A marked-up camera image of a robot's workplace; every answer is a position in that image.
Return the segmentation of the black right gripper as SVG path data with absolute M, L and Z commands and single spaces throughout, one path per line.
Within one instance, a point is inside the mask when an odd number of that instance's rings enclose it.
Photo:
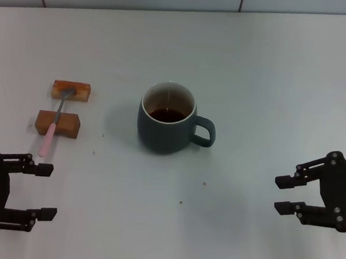
M 302 225 L 334 228 L 346 232 L 346 159 L 334 151 L 314 161 L 298 164 L 294 176 L 276 176 L 279 189 L 306 186 L 319 181 L 320 195 L 325 207 L 306 205 L 304 202 L 275 202 L 280 215 L 295 215 Z

